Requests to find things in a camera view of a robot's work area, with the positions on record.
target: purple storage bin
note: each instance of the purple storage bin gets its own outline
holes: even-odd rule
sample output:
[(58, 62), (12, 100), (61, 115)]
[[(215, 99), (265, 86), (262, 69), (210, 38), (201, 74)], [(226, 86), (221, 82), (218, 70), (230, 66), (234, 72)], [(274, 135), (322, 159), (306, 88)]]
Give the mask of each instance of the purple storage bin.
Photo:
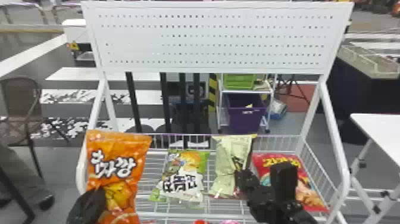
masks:
[(256, 133), (260, 128), (265, 105), (259, 94), (225, 94), (229, 113), (229, 132), (244, 134)]

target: green crate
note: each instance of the green crate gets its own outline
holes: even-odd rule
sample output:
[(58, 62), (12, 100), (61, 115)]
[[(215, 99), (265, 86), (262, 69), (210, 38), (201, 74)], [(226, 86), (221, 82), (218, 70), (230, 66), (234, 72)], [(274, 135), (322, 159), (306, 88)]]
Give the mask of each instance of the green crate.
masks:
[(255, 74), (224, 74), (226, 89), (253, 89)]

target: pale green snack bag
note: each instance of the pale green snack bag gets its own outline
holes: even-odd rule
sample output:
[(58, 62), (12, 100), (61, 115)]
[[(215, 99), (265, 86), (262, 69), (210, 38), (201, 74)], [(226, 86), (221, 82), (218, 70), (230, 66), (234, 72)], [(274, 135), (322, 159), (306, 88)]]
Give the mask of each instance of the pale green snack bag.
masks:
[(245, 169), (251, 151), (253, 135), (215, 136), (216, 179), (208, 191), (215, 198), (235, 196), (235, 170)]
[(220, 195), (233, 195), (235, 190), (235, 179), (232, 178), (232, 173), (235, 172), (233, 161), (228, 159), (229, 152), (224, 148), (225, 136), (213, 137), (216, 141), (216, 161), (215, 172), (217, 174), (209, 194), (219, 197)]

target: green snack bag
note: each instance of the green snack bag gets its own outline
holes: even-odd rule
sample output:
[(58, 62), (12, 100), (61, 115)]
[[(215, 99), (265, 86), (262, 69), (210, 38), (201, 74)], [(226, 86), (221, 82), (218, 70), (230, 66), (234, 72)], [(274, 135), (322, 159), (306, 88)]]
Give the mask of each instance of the green snack bag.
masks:
[(202, 183), (209, 152), (198, 150), (169, 150), (161, 180), (149, 200), (166, 202), (167, 198), (203, 202)]
[(237, 198), (235, 170), (245, 169), (248, 165), (253, 135), (215, 136), (216, 179), (208, 191), (214, 198)]

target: white wire rack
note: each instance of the white wire rack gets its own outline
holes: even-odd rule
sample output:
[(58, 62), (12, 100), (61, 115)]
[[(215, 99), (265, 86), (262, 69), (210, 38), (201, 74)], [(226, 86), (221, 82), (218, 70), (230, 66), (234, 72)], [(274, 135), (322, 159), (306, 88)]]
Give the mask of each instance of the white wire rack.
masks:
[[(204, 209), (185, 209), (181, 204), (155, 203), (148, 201), (151, 191), (160, 181), (166, 161), (167, 150), (183, 149), (183, 139), (188, 140), (188, 147), (196, 150), (210, 152), (205, 172), (204, 187), (208, 192), (216, 177), (215, 174), (215, 142), (212, 135), (182, 135), (182, 134), (147, 134), (153, 137), (151, 149), (146, 156), (146, 166), (142, 179), (138, 183), (138, 195), (136, 196), (136, 209), (142, 219), (156, 218), (160, 222), (163, 218), (165, 223), (173, 223), (174, 220), (187, 220), (192, 222), (195, 219), (235, 219), (243, 223), (254, 223), (249, 213), (246, 201), (221, 200), (205, 197)], [(297, 153), (296, 147), (299, 143), (304, 146)], [(302, 161), (305, 170), (315, 185), (321, 199), (329, 208), (332, 196), (336, 187), (328, 177), (327, 173), (318, 162), (317, 157), (311, 148), (299, 135), (259, 135), (254, 139), (254, 152), (296, 154)], [(321, 222), (326, 221), (328, 213), (313, 213), (314, 217)]]
[[(326, 224), (335, 220), (346, 224), (340, 209), (350, 190), (350, 174), (326, 80), (352, 7), (352, 2), (82, 2), (99, 73), (88, 129), (95, 128), (104, 98), (112, 127), (117, 130), (107, 73), (319, 74), (300, 135), (259, 136), (254, 150), (297, 155), (329, 207), (329, 212), (313, 215)], [(304, 141), (320, 100), (342, 181), (337, 189)], [(142, 219), (165, 223), (189, 223), (199, 218), (254, 222), (244, 201), (207, 198), (202, 210), (148, 202), (149, 191), (161, 176), (167, 148), (182, 148), (181, 138), (187, 137), (189, 148), (211, 152), (214, 149), (212, 141), (197, 141), (210, 136), (152, 136), (154, 142), (147, 155), (136, 200)], [(86, 163), (84, 142), (76, 170), (81, 194), (86, 185)], [(214, 163), (212, 153), (205, 178), (206, 190), (215, 177)]]

